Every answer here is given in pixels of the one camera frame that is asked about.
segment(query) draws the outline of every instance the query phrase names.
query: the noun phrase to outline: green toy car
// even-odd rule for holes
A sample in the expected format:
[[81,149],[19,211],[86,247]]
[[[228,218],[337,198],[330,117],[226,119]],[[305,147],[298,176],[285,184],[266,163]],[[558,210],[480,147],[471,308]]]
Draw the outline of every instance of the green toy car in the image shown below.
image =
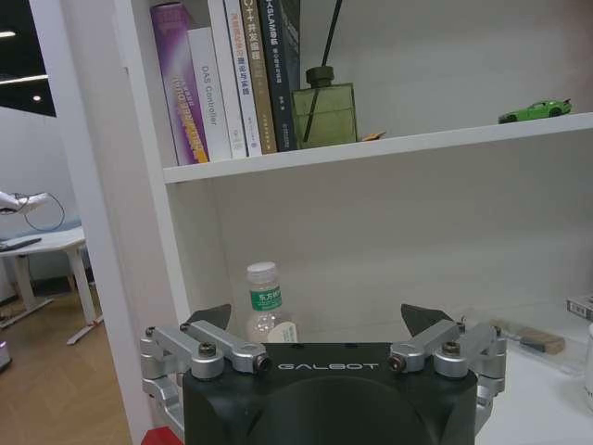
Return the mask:
[[573,109],[571,99],[551,100],[544,99],[534,105],[503,114],[498,118],[498,123],[510,123],[517,121],[532,121],[533,119],[555,118],[568,114]]

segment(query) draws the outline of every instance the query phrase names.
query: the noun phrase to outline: ceiling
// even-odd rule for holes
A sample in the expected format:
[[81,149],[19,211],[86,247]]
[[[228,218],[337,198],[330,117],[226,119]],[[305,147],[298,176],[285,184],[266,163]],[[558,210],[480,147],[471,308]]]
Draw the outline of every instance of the ceiling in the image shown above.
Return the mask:
[[0,32],[16,34],[0,38],[0,107],[56,116],[47,80],[2,84],[45,74],[28,0],[0,0]]

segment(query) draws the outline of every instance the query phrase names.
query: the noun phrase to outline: shelf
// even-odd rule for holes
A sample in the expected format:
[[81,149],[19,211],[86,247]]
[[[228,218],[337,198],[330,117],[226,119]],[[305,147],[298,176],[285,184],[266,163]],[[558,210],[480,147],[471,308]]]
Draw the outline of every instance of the shelf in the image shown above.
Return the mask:
[[400,136],[373,142],[326,146],[248,159],[230,159],[208,164],[193,164],[164,169],[165,184],[200,179],[265,172],[324,162],[372,158],[413,151],[467,146],[487,142],[520,139],[542,134],[559,134],[593,128],[593,113],[574,114],[554,119],[526,121],[505,125],[465,128],[438,133]]

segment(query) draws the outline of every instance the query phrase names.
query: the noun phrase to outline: green glass bottle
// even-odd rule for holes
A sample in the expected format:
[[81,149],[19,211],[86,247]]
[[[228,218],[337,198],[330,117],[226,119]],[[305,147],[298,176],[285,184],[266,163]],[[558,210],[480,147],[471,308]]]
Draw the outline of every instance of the green glass bottle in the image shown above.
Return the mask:
[[307,83],[311,87],[292,94],[299,148],[357,142],[354,86],[352,83],[333,85],[333,79],[332,67],[311,68],[307,70]]

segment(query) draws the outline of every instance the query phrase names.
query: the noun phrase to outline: purple book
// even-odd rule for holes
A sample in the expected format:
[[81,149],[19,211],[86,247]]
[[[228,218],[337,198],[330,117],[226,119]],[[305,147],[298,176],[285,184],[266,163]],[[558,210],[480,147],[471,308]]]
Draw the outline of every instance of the purple book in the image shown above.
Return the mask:
[[190,16],[181,3],[154,6],[150,12],[177,162],[179,165],[208,162],[206,133],[187,37]]

